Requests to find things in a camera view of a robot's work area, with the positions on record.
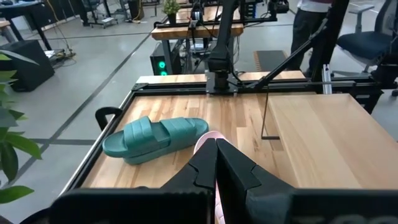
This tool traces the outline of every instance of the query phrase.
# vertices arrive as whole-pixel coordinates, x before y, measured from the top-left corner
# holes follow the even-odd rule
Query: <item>wooden table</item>
[[[205,22],[212,21],[216,17],[216,15],[220,15],[223,11],[223,7],[220,6],[217,10],[217,6],[205,7],[205,15],[203,16],[203,20]],[[188,18],[190,17],[191,9],[180,9],[176,15],[177,23],[188,22]],[[240,18],[239,11],[235,10],[233,19],[237,20]],[[220,29],[219,25],[213,26],[200,26],[197,25],[196,30],[194,31],[195,38],[209,38],[211,36],[218,36],[218,31]],[[243,33],[243,25],[242,24],[233,24],[231,28],[231,39],[229,40],[229,51],[233,52],[234,46],[234,38],[240,36]],[[171,61],[171,51],[169,40],[183,40],[192,38],[192,32],[188,30],[188,26],[186,27],[174,27],[174,28],[155,28],[151,32],[151,36],[155,40],[161,40],[163,51],[165,54],[165,63],[167,73],[169,75],[174,74],[172,70],[172,61]],[[190,50],[190,42],[186,41],[186,48]]]
[[[256,80],[266,73],[245,73]],[[277,78],[302,78],[282,72]],[[203,82],[204,75],[140,77],[138,83]],[[134,99],[116,131],[148,115],[205,119],[254,162],[294,187],[398,189],[398,145],[349,95],[289,93],[269,97],[261,140],[265,94],[146,96]],[[193,147],[137,166],[100,155],[83,187],[161,187],[191,158]]]
[[[0,21],[1,34],[7,39],[9,43],[13,43],[15,42],[15,38],[8,29],[9,26],[10,26],[9,21]]]

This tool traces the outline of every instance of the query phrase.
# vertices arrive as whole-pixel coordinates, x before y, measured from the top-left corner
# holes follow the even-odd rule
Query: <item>black box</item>
[[[12,77],[17,80],[11,85],[14,91],[33,91],[55,73],[49,58],[44,54],[37,40],[22,40],[3,45],[0,48],[25,56],[39,64],[35,65],[8,56],[12,59],[13,69],[17,70],[17,73]]]
[[[174,49],[175,43],[170,43],[170,49]],[[167,67],[165,64],[163,44],[160,43],[157,45],[156,49],[150,55],[150,62],[152,64],[152,70],[154,71],[154,75],[178,75],[182,73],[181,69],[181,58],[180,58],[180,49],[174,49],[171,53],[172,58],[172,67],[174,74],[167,74]]]

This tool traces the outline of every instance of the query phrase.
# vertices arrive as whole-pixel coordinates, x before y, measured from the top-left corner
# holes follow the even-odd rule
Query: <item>concrete floor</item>
[[[382,0],[352,1],[350,7],[375,4],[372,11],[364,13],[363,30],[373,30]],[[297,0],[290,0],[292,10]],[[56,70],[55,76],[31,93],[14,93],[16,110],[26,113],[29,120],[20,122],[19,130],[28,138],[42,143],[43,160],[35,161],[20,153],[19,178],[11,184],[26,185],[35,190],[18,201],[0,205],[0,215],[19,223],[30,214],[45,208],[57,197],[75,169],[100,134],[94,113],[103,106],[119,106],[136,80],[152,75],[149,55],[156,41],[150,37],[153,22],[164,17],[154,9],[145,9],[141,24],[121,23],[102,27],[83,27],[79,19],[59,26],[69,46],[77,53],[76,62],[67,61]],[[293,13],[278,15],[279,21],[250,27],[241,36],[238,70],[256,71],[253,60],[255,50],[284,50],[290,52]],[[342,34],[354,32],[355,15],[347,14]],[[53,48],[65,48],[57,29],[45,32]],[[34,34],[24,34],[29,39],[39,39]],[[305,70],[308,55],[302,65]],[[338,47],[330,64],[333,70],[358,72],[363,69]],[[373,117],[398,139],[398,104],[390,98],[390,91],[382,96]],[[0,175],[2,186],[6,184]]]

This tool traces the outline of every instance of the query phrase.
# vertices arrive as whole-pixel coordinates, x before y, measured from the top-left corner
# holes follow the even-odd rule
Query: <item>blue chair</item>
[[[366,5],[350,10],[350,13],[357,15],[355,33],[342,35],[337,40],[338,46],[366,65],[363,73],[368,73],[369,66],[376,65],[377,58],[391,46],[397,0],[386,0],[376,17],[374,31],[362,32],[362,13],[373,7]],[[358,76],[358,73],[352,72],[333,73]]]

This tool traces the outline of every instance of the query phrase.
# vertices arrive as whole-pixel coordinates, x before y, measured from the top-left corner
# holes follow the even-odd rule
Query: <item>pink object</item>
[[[205,143],[205,141],[207,139],[211,139],[211,138],[214,138],[214,139],[225,139],[223,134],[219,133],[218,131],[209,131],[209,132],[205,133],[204,135],[202,135],[200,137],[200,139],[197,141],[197,143],[195,144],[195,148],[193,149],[193,153],[196,153],[197,150],[199,150],[199,148],[203,145],[203,143]],[[216,183],[215,214],[216,214],[216,218],[217,218],[218,224],[225,224],[223,207],[221,206],[220,193],[218,193],[217,183]]]

